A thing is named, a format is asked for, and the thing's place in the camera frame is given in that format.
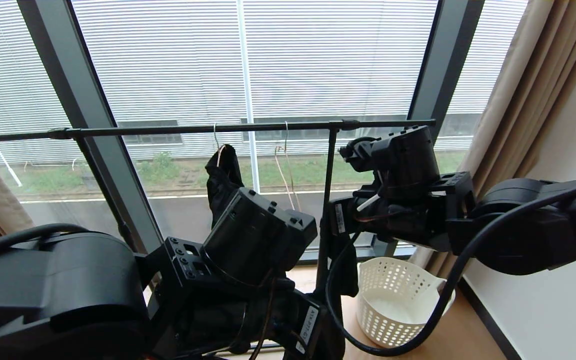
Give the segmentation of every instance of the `grass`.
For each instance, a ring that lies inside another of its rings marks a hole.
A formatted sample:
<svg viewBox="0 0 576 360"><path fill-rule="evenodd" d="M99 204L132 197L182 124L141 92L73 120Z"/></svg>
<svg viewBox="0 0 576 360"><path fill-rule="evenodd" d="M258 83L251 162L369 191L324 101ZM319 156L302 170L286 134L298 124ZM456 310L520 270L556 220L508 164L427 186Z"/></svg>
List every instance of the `grass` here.
<svg viewBox="0 0 576 360"><path fill-rule="evenodd" d="M441 173L457 170L465 151L444 151L435 153ZM158 153L150 161L135 162L135 169L146 192L148 191L205 191L208 174L204 167L207 159L177 160L166 152ZM290 174L286 158L279 157L281 170L290 184ZM250 158L240 157L239 167L242 180L247 187L252 186ZM262 189L283 187L284 182L273 156L259 157L259 180ZM0 175L15 194L53 195L64 193L98 192L92 174L87 166L14 166L16 175L23 186L18 187L9 171L0 167ZM295 189L302 186L323 185L325 182L326 155L291 155L290 169ZM358 184L370 183L371 171L358 173L345 163L340 155L334 157L332 183L335 187L356 189Z"/></svg>

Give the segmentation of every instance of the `black baseboard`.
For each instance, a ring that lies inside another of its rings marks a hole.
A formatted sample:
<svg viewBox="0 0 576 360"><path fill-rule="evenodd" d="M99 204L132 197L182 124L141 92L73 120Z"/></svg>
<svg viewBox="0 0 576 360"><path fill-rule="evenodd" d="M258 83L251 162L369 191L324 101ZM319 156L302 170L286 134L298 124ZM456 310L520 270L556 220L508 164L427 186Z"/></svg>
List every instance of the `black baseboard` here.
<svg viewBox="0 0 576 360"><path fill-rule="evenodd" d="M480 298L477 297L477 294L475 294L471 286L468 285L468 282L462 278L459 281L458 287L468 303L470 303L470 306L472 306L472 308L475 310L477 316L484 323L484 326L490 335L492 335L494 342L496 342L497 346L499 346L499 349L501 349L503 355L505 355L505 358L508 360L522 360L521 356L519 356L515 348L512 346L512 344L510 344L510 341L508 341L506 335L501 332L501 329L497 323L494 321L492 316L490 316L490 313L486 307L484 307Z"/></svg>

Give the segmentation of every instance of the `plastic basket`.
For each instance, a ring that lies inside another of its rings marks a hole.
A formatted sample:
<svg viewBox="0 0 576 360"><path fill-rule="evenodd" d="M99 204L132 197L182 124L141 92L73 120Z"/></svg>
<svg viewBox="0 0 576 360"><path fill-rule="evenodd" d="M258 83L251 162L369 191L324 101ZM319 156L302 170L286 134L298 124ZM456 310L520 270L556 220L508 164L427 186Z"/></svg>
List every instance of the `plastic basket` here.
<svg viewBox="0 0 576 360"><path fill-rule="evenodd" d="M401 346L415 337L428 321L437 301L437 287L445 279L391 257L375 257L359 264L361 330L379 346ZM455 291L444 313L455 301Z"/></svg>

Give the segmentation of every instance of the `basket handle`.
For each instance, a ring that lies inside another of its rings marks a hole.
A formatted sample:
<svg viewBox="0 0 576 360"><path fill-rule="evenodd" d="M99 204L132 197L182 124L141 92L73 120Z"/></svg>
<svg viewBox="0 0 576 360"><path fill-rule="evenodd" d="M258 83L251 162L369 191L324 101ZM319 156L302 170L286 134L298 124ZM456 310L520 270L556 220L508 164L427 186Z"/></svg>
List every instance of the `basket handle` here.
<svg viewBox="0 0 576 360"><path fill-rule="evenodd" d="M432 285L437 290L437 292L439 292L439 287L441 287L441 285L444 285L444 284L446 284L445 278L435 276L434 283ZM450 300L448 300L448 303L446 304L446 308L443 310L443 314L441 314L442 316L445 315L446 312L448 311L448 309L450 309L450 307L453 305L453 303L455 302L456 296L457 296L457 291L452 290L452 294L450 294Z"/></svg>

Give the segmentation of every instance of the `wooden floor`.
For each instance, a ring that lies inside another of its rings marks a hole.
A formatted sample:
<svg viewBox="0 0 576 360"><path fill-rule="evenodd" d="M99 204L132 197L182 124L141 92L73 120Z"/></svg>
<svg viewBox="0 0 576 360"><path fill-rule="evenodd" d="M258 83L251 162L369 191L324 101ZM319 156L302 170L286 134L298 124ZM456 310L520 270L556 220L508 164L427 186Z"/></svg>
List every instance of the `wooden floor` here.
<svg viewBox="0 0 576 360"><path fill-rule="evenodd" d="M316 268L304 266L288 272L298 290L311 292L315 288ZM344 296L342 299L343 324L355 338L364 344L375 346L359 328L355 317L357 301ZM223 355L229 359L247 359L250 355ZM280 360L283 351L260 353L258 360ZM345 342L345 359L373 360L388 359L360 351ZM480 318L464 296L457 292L457 297L448 312L442 317L430 337L418 348L396 359L407 360L505 360L505 356L491 337Z"/></svg>

